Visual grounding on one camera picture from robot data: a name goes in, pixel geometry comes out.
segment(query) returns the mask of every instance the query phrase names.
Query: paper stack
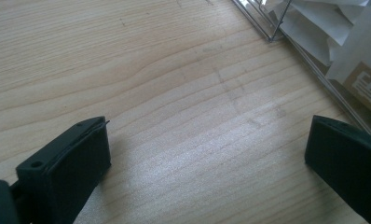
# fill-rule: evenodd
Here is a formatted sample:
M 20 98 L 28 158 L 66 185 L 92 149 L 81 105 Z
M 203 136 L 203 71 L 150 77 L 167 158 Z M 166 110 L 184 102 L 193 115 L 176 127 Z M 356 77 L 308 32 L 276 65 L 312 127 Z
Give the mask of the paper stack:
M 300 47 L 329 66 L 337 59 L 368 0 L 293 0 L 281 29 Z M 285 2 L 273 10 L 280 15 Z

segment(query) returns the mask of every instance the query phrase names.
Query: wood grain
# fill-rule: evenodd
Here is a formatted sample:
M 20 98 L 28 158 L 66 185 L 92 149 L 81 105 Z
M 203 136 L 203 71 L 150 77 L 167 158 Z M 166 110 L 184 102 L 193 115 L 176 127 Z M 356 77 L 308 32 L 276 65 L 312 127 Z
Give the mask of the wood grain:
M 348 121 L 231 1 L 0 1 L 0 179 L 111 120 L 76 223 L 365 223 L 304 164 L 314 114 Z

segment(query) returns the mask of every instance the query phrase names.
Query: dark green object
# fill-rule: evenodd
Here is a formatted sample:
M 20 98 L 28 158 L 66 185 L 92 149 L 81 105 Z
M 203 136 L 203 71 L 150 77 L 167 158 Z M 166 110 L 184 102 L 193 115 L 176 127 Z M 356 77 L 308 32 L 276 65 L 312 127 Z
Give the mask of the dark green object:
M 371 223 L 371 135 L 347 123 L 314 116 L 305 161 Z
M 0 218 L 17 218 L 0 223 L 73 223 L 110 165 L 104 117 L 77 123 L 21 163 L 11 189 L 0 182 Z

